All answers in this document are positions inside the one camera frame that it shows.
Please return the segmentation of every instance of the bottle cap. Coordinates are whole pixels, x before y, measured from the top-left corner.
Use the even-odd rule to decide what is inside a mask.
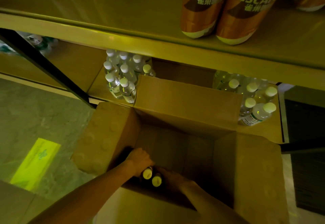
[[[232,79],[232,80],[229,81],[228,85],[229,85],[230,88],[235,89],[235,88],[238,87],[239,82],[238,82],[237,79]]]
[[[115,76],[111,73],[106,74],[105,78],[108,82],[113,82],[115,80]]]
[[[278,90],[272,86],[268,87],[266,90],[265,90],[265,94],[267,96],[275,96],[276,94],[278,93]]]
[[[106,53],[107,53],[107,55],[108,55],[109,57],[112,57],[112,56],[114,55],[114,53],[115,53],[115,50],[114,50],[114,49],[107,49],[107,50],[106,50]]]
[[[127,73],[129,71],[129,66],[127,64],[121,65],[121,71]]]
[[[129,81],[128,81],[128,79],[127,79],[127,78],[122,78],[122,79],[120,80],[120,85],[121,85],[122,87],[127,87],[127,86],[129,86]]]
[[[152,169],[149,167],[149,168],[146,168],[143,172],[142,172],[142,176],[144,179],[151,179],[152,177]]]
[[[111,70],[112,69],[112,63],[107,60],[107,61],[104,62],[104,67],[107,70]]]
[[[150,65],[144,65],[143,66],[143,71],[144,71],[144,73],[149,73],[150,72],[150,70],[151,70],[151,66]]]
[[[245,101],[245,107],[251,108],[256,105],[256,101],[253,98],[247,98]]]
[[[155,176],[155,177],[153,177],[151,181],[152,181],[152,185],[153,185],[154,187],[158,187],[158,186],[160,186],[161,183],[163,182],[162,179],[161,179],[161,177],[158,176],[158,175]]]
[[[140,54],[133,55],[133,61],[135,63],[140,63],[141,62],[141,58],[142,58],[142,56]]]
[[[256,83],[249,83],[249,84],[247,84],[247,86],[246,86],[246,90],[247,90],[248,92],[254,92],[254,91],[257,90],[257,88],[258,88],[258,86],[257,86]]]
[[[267,113],[272,113],[274,112],[275,110],[277,110],[277,107],[275,106],[274,103],[272,102],[268,102],[266,104],[263,105],[263,110]]]
[[[128,56],[128,52],[120,52],[120,58],[122,59],[122,60],[126,60],[127,59],[127,56]]]

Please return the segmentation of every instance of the yellow paper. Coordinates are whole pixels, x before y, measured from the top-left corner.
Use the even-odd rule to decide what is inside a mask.
[[[22,164],[19,166],[15,175],[12,177],[10,184],[33,192],[37,188],[60,146],[60,144],[38,138]]]

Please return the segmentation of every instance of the floor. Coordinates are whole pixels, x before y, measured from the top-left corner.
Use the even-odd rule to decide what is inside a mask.
[[[291,92],[294,93],[290,90],[288,96],[295,99]],[[77,99],[0,79],[0,223],[26,224],[93,178],[70,161],[74,145],[93,111]],[[61,148],[35,193],[31,193],[9,182],[39,137],[60,144]],[[295,206],[290,155],[282,158],[290,224],[325,223],[325,216]]]

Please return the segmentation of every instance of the person's right hand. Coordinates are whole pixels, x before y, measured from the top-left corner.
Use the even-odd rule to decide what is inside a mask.
[[[162,167],[156,167],[157,170],[165,177],[166,183],[172,191],[182,191],[182,186],[191,183],[191,181],[179,173],[168,171]]]
[[[133,149],[125,161],[131,162],[136,177],[140,177],[143,170],[155,164],[142,148]]]

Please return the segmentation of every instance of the open cardboard box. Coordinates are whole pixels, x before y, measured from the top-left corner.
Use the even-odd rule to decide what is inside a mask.
[[[278,144],[236,132],[242,96],[141,76],[133,107],[100,103],[72,160],[94,175],[116,165],[127,146],[142,147],[156,165],[195,180],[250,223],[288,223]],[[186,207],[167,189],[124,187]]]

